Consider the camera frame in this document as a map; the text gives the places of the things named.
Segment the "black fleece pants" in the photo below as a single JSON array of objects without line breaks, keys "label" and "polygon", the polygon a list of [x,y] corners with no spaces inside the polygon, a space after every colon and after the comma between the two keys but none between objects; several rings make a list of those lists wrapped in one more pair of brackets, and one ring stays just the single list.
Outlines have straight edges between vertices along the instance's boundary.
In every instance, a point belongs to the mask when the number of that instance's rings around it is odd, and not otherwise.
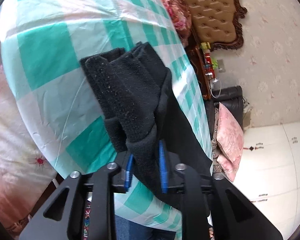
[{"label": "black fleece pants", "polygon": [[134,176],[159,200],[180,208],[181,195],[160,185],[158,142],[198,173],[209,175],[206,156],[172,90],[172,74],[149,43],[116,48],[80,60],[104,114],[116,152],[134,155]]}]

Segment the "brown patterned folded clothes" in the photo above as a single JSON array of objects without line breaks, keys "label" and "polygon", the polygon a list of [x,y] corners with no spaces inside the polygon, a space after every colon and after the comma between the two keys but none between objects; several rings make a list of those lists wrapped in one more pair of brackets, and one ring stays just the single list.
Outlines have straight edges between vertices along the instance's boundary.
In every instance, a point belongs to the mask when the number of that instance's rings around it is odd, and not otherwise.
[{"label": "brown patterned folded clothes", "polygon": [[223,171],[221,165],[217,161],[217,158],[221,154],[221,150],[219,149],[218,142],[217,142],[218,123],[219,123],[219,109],[218,109],[218,107],[215,107],[215,122],[214,122],[214,128],[213,128],[213,135],[211,138],[212,157],[213,157],[213,173],[221,173]]}]

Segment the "pink satin pillow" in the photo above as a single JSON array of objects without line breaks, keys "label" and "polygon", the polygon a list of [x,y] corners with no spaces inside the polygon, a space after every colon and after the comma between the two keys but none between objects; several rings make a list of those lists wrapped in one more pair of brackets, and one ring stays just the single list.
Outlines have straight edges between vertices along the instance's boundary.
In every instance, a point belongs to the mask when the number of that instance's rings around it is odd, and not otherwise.
[{"label": "pink satin pillow", "polygon": [[227,178],[234,182],[243,154],[244,134],[230,111],[219,103],[217,142],[221,154],[217,161]]}]

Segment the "pink floral quilt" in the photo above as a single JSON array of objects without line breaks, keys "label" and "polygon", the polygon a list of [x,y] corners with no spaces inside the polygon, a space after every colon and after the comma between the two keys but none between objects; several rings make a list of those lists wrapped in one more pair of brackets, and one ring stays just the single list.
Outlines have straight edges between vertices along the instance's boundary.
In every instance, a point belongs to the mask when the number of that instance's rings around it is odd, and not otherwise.
[{"label": "pink floral quilt", "polygon": [[29,135],[0,65],[0,222],[14,239],[56,175]]}]

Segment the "red container on nightstand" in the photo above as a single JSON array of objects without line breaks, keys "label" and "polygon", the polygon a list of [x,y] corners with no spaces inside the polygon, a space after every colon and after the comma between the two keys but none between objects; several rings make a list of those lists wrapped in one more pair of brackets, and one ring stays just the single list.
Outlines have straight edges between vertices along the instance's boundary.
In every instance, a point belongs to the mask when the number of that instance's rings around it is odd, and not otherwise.
[{"label": "red container on nightstand", "polygon": [[211,56],[210,56],[210,52],[204,52],[204,67],[205,67],[205,74],[213,79],[215,78],[215,72],[213,70],[213,64],[212,64],[212,60],[211,60]]}]

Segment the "dark wooden nightstand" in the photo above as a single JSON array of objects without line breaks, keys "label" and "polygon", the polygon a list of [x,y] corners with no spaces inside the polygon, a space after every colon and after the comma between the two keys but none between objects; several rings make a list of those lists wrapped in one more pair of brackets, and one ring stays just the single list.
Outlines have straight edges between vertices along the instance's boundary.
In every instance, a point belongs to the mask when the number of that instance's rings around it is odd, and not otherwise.
[{"label": "dark wooden nightstand", "polygon": [[187,57],[194,68],[203,99],[211,100],[210,81],[215,77],[213,68],[206,68],[204,54],[198,45],[189,44],[185,50]]}]

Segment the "green yellow box on nightstand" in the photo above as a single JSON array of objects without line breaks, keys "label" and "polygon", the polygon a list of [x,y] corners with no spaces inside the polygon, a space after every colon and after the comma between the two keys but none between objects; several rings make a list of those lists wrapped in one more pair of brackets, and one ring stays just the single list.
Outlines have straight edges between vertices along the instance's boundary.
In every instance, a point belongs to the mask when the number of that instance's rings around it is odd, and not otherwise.
[{"label": "green yellow box on nightstand", "polygon": [[202,42],[200,47],[204,53],[209,53],[211,51],[211,46],[209,42]]}]

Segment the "teal white checkered bedsheet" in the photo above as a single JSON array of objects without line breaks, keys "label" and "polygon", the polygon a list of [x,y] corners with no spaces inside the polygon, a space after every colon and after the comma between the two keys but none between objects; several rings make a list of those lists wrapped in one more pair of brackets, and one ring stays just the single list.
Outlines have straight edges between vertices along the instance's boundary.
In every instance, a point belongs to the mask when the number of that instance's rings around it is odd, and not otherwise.
[{"label": "teal white checkered bedsheet", "polygon": [[61,176],[94,172],[116,155],[80,59],[138,42],[170,68],[175,97],[211,157],[197,77],[161,0],[3,1],[0,62],[30,136]]}]

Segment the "red floral blanket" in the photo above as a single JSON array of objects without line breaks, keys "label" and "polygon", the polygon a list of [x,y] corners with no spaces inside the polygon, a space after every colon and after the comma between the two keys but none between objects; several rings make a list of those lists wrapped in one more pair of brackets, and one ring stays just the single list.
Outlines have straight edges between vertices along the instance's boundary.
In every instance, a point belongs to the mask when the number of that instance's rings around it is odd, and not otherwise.
[{"label": "red floral blanket", "polygon": [[188,45],[188,38],[191,35],[191,13],[184,0],[161,0],[167,10],[174,28],[185,48]]}]

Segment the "tufted tan leather headboard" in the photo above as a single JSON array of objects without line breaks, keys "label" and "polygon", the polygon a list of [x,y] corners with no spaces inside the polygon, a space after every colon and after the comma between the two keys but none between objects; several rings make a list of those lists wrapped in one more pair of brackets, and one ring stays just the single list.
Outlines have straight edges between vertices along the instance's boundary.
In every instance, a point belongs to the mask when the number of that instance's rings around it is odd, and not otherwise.
[{"label": "tufted tan leather headboard", "polygon": [[192,25],[200,42],[208,42],[213,50],[239,49],[243,46],[243,30],[239,23],[247,9],[239,0],[184,0],[192,16]]}]

